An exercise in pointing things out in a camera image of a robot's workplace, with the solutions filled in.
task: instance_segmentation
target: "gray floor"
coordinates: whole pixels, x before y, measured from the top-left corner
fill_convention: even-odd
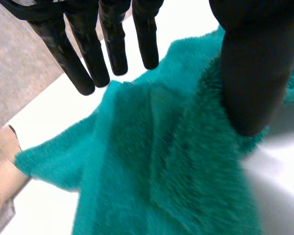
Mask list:
[[[99,24],[97,33],[102,39]],[[80,56],[70,27],[67,34]],[[62,73],[27,22],[0,5],[0,128]]]

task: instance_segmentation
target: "black robotic finger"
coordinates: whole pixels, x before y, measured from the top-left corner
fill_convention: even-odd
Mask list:
[[[133,20],[135,23],[139,50],[146,69],[151,70],[159,64],[157,47],[157,26],[155,16],[164,0],[133,0]]]
[[[94,82],[81,63],[65,33],[63,18],[45,22],[29,22],[29,24],[44,41],[76,89],[83,95],[93,93],[95,90]]]
[[[99,20],[114,75],[124,75],[128,70],[122,21],[130,3],[130,0],[99,1]]]
[[[98,3],[94,2],[91,7],[84,12],[66,13],[66,16],[95,86],[104,87],[110,77],[96,33]]]

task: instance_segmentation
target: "white surface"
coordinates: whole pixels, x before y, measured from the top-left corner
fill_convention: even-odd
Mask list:
[[[185,0],[182,4],[181,1],[165,1],[156,21],[160,58],[171,41],[200,36],[218,26],[208,1],[196,0]],[[115,77],[109,66],[108,69],[112,79],[131,81],[145,69],[133,19],[126,20],[123,26],[129,71],[125,76]],[[108,65],[104,43],[102,48]],[[60,76],[9,122],[18,133],[21,148],[40,144],[88,116],[100,103],[104,91],[96,89],[94,94],[82,96],[65,74]],[[271,137],[243,162],[243,166],[251,180],[268,234],[294,235],[294,131],[288,138],[281,133],[278,139]],[[2,235],[68,235],[77,200],[77,193],[31,180],[15,199],[16,216]]]

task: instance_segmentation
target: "beige shoe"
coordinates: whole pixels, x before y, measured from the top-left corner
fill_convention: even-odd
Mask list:
[[[0,129],[0,209],[29,180],[13,164],[15,160],[14,156],[20,150],[19,141],[12,127],[7,126]]]

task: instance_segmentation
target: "teal fabric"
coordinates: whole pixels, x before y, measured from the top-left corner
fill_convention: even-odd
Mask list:
[[[172,43],[158,68],[113,81],[86,119],[16,156],[25,174],[78,190],[74,235],[260,235],[221,106],[224,30]],[[294,103],[294,72],[286,103]]]

